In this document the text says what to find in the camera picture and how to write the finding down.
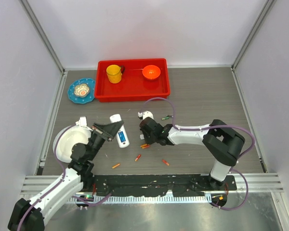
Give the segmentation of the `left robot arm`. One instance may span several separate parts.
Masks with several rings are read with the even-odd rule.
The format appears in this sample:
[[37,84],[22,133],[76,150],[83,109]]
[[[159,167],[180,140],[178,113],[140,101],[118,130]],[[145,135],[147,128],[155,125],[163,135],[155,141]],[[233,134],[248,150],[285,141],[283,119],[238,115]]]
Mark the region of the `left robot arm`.
[[88,143],[76,143],[71,149],[71,162],[63,173],[47,188],[28,200],[19,199],[12,211],[8,230],[43,231],[53,215],[79,191],[88,192],[94,181],[92,160],[105,141],[111,141],[123,126],[123,121],[106,125],[94,123],[86,126],[86,118],[80,118],[75,125],[67,127],[80,128],[90,132]]

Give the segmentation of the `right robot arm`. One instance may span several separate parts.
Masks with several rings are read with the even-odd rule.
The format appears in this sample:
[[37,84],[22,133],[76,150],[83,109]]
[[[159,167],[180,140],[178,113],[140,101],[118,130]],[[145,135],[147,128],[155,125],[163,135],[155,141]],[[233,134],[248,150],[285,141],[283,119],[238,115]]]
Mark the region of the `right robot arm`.
[[226,175],[236,165],[245,144],[242,135],[218,119],[204,127],[180,127],[172,124],[162,126],[147,117],[141,121],[139,127],[146,144],[205,146],[215,158],[208,177],[208,185],[213,190],[219,190],[225,185]]

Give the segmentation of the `white remote control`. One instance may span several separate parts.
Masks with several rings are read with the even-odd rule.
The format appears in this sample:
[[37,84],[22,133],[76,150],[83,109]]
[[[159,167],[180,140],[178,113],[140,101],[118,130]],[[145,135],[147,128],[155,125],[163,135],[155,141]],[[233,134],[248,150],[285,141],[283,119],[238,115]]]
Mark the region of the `white remote control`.
[[[122,121],[120,114],[115,114],[110,117],[110,122],[120,122]],[[124,125],[121,126],[118,133],[116,134],[117,142],[120,148],[126,148],[129,146],[130,142],[125,130]]]

